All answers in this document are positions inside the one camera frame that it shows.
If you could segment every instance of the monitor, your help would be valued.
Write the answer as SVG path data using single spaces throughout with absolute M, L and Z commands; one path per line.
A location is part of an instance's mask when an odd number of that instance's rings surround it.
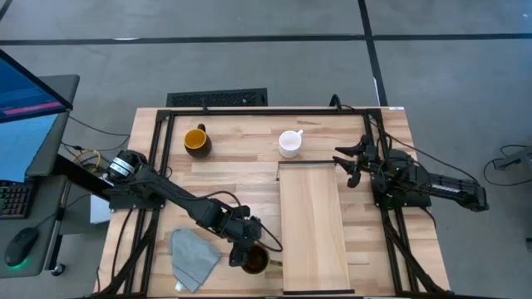
M 71 109 L 72 103 L 0 50 L 0 123 Z

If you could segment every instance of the towel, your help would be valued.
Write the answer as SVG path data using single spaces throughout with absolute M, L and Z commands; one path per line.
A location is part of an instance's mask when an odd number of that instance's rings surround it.
M 172 270 L 179 284 L 196 292 L 213 271 L 221 255 L 214 246 L 188 228 L 177 228 L 170 240 Z

